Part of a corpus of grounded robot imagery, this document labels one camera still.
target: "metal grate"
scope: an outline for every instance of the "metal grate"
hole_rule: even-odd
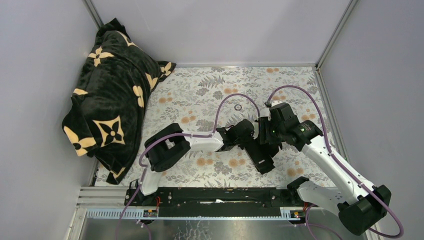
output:
[[[152,217],[144,217],[143,212],[147,209],[127,209],[122,219],[151,220]],[[284,220],[299,221],[300,218],[292,218],[290,210],[281,209],[281,216],[241,216],[241,217],[207,217],[207,216],[179,216],[179,217],[156,217],[158,220]],[[87,218],[92,219],[119,219],[122,213],[120,208],[90,208],[87,209]]]
[[[144,209],[127,209],[122,219],[142,219]],[[122,213],[120,208],[91,208],[87,210],[87,218],[92,219],[119,219]]]

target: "leaf print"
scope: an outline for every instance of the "leaf print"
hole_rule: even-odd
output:
[[[230,167],[224,165],[222,161],[215,162],[215,164],[213,165],[213,168],[215,169],[215,172],[217,172],[218,174],[222,173],[223,175],[228,175],[229,173],[233,172],[233,170]]]
[[[309,101],[305,99],[286,99],[285,102],[288,104],[293,104],[293,105],[305,105]]]
[[[252,99],[257,99],[258,95],[256,94],[256,92],[254,92],[252,89],[248,89],[246,91],[246,95],[251,97]]]
[[[186,184],[190,182],[188,178],[185,178],[183,175],[177,175],[177,176],[165,176],[166,180],[173,182],[175,184]]]
[[[160,119],[166,120],[169,118],[169,120],[175,121],[178,118],[178,116],[179,116],[179,110],[177,108],[167,106],[165,108],[165,111],[162,112]]]
[[[225,71],[225,68],[223,68],[223,67],[211,67],[210,69],[212,71],[218,72],[218,73],[221,73],[221,72],[224,72]]]
[[[216,100],[221,100],[221,99],[223,99],[224,95],[221,91],[215,91],[212,94],[212,97],[214,97]]]
[[[215,184],[213,184],[213,183],[211,183],[210,181],[207,181],[207,182],[204,184],[204,186],[205,186],[205,187],[207,187],[207,188],[215,188],[215,187],[216,187],[216,185],[215,185]]]
[[[203,114],[204,116],[214,116],[215,115],[215,113],[214,112],[212,112],[210,109],[208,109],[208,108],[203,108],[202,110],[201,110],[201,114]]]
[[[223,72],[222,75],[225,75],[225,76],[235,76],[235,75],[237,75],[237,72],[235,72],[235,71],[227,71],[227,72]]]
[[[241,70],[241,75],[245,76],[245,75],[250,75],[253,71],[253,67],[241,67],[239,69],[237,69],[237,71],[240,72]]]
[[[222,184],[220,181],[218,181],[218,180],[216,180],[216,179],[215,179],[215,182],[216,182],[216,185],[217,185],[219,188],[222,188],[222,187],[223,187],[223,184]]]
[[[189,101],[172,101],[172,104],[178,105],[178,106],[191,106],[192,103]]]
[[[227,122],[226,126],[236,125],[244,119],[240,114],[234,114]]]
[[[310,86],[308,89],[306,89],[310,94],[316,94],[318,92],[317,86]]]
[[[312,77],[312,76],[310,76],[308,79],[307,79],[307,82],[306,82],[306,84],[307,85],[316,85],[315,84],[315,78],[314,77]]]
[[[248,88],[257,88],[257,87],[260,87],[261,85],[257,82],[247,82],[247,83],[243,83],[243,86]]]
[[[202,98],[202,99],[196,100],[193,105],[204,106],[204,104],[208,102],[209,102],[209,99]]]
[[[196,155],[198,154],[198,153],[201,153],[202,151],[190,151],[189,152],[189,154],[188,154],[188,158],[190,159],[191,157],[193,157],[193,158],[195,158],[196,157]]]
[[[214,122],[200,119],[197,120],[196,126],[199,127],[197,130],[200,132],[212,131],[212,128],[214,128]]]
[[[283,71],[281,73],[284,74],[284,75],[287,75],[287,76],[297,76],[298,75],[297,72],[294,72],[294,71],[291,71],[291,70],[289,70],[289,71]]]
[[[204,88],[216,88],[218,85],[225,83],[224,78],[221,78],[221,76],[206,76],[203,78],[203,80],[200,81],[198,86],[204,87]]]
[[[189,72],[176,72],[175,76],[182,77],[182,78],[189,78],[189,77],[192,77],[193,74],[191,74]]]
[[[253,178],[253,175],[251,173],[247,173],[247,172],[242,173],[242,172],[239,172],[237,174],[232,174],[228,179],[230,179],[230,180],[247,181],[247,180],[252,179],[252,178]]]
[[[201,89],[198,89],[198,90],[196,91],[196,95],[203,96],[203,95],[205,95],[207,92],[209,92],[209,89],[202,87]]]

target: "metal frame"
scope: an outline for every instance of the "metal frame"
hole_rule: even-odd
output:
[[[94,186],[94,184],[96,183],[96,178],[97,178],[97,173],[99,171],[99,164],[100,162],[97,159],[93,160],[93,166],[92,169],[90,171],[90,175],[89,178],[87,179],[86,182],[86,186]]]
[[[356,5],[359,3],[360,0],[350,0],[349,4],[347,5],[346,10],[344,11],[340,21],[338,22],[337,26],[335,27],[334,32],[332,33],[330,40],[328,41],[327,45],[324,48],[324,51],[322,52],[321,57],[319,57],[318,61],[316,62],[316,68],[320,69],[323,66],[323,63],[325,62],[328,54],[330,53],[331,49],[333,48],[334,43],[336,42],[337,38],[339,37],[340,32],[342,31],[343,27],[345,26],[346,22],[348,21],[349,17],[351,16],[352,12],[354,11]]]
[[[182,63],[178,64],[177,68],[246,68],[246,67],[315,67],[316,63]]]
[[[99,13],[96,10],[96,7],[94,6],[92,0],[82,0],[85,7],[88,10],[88,13],[90,14],[91,18],[93,19],[93,22],[96,24],[97,28],[99,29],[101,26],[103,26],[102,18],[100,18]]]
[[[99,16],[92,0],[82,0],[84,5],[87,7],[88,12],[90,13],[93,21],[100,28],[103,25],[103,21]],[[332,136],[334,139],[334,144],[337,147],[339,153],[348,159],[346,147],[343,142],[343,138],[341,135],[341,131],[334,115],[333,107],[330,101],[330,98],[327,93],[327,89],[325,86],[325,82],[323,80],[322,73],[320,68],[325,62],[331,48],[336,42],[341,30],[345,26],[349,16],[354,10],[355,6],[358,4],[359,0],[351,0],[347,5],[346,10],[343,13],[342,18],[340,19],[336,29],[334,30],[330,40],[328,41],[322,55],[316,63],[289,63],[289,64],[281,64],[281,63],[237,63],[237,64],[180,64],[178,67],[312,67],[314,72],[318,89],[321,93],[322,102],[324,105],[324,109],[327,113],[327,117],[330,122],[330,128],[332,131]],[[96,175],[98,162],[94,164],[92,175],[90,175],[89,185],[92,183],[93,177]],[[335,187],[329,187],[330,190],[336,190]],[[77,200],[77,206],[75,208],[75,212],[69,226],[69,229],[66,233],[64,239],[67,240],[79,240],[81,237],[81,232],[84,227],[84,222],[87,217],[87,209],[122,209],[123,202],[125,199],[127,187],[98,187],[98,186],[83,186],[80,190],[79,197]],[[150,207],[134,207],[130,206],[129,209],[148,209]],[[301,210],[299,207],[284,207],[284,210]],[[378,223],[373,226],[374,229],[380,230]],[[381,240],[382,237],[377,234],[366,231],[366,236],[369,240]]]

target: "gray wall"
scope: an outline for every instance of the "gray wall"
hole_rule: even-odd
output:
[[[403,239],[423,239],[424,1],[360,1],[322,74],[351,164],[392,192]],[[390,216],[385,233],[398,228]]]
[[[61,121],[97,29],[81,0],[0,5],[0,239],[59,240],[94,163]]]
[[[180,65],[315,63],[349,0],[93,0],[154,59]]]

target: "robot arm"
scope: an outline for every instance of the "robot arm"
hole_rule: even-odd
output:
[[[253,124],[247,119],[230,128],[217,128],[208,138],[193,135],[208,136],[209,132],[186,132],[177,123],[169,125],[148,139],[145,146],[174,133],[186,133],[187,136],[172,137],[168,143],[172,146],[161,142],[147,153],[149,169],[139,180],[142,183],[141,193],[146,196],[156,192],[161,172],[171,168],[188,151],[223,152],[239,146],[246,149],[257,170],[264,174],[275,168],[272,157],[280,150],[281,143],[286,142],[314,161],[338,188],[338,191],[330,190],[316,185],[306,177],[300,177],[287,185],[294,198],[316,204],[335,214],[355,235],[361,235],[387,214],[386,210],[332,159],[322,131],[312,121],[299,122],[290,105],[280,101],[273,101],[269,105],[269,113],[269,116],[258,119],[257,138],[254,138]],[[336,151],[331,152],[338,159],[343,159]],[[384,185],[376,187],[346,161],[342,161],[342,164],[389,205],[391,192]]]

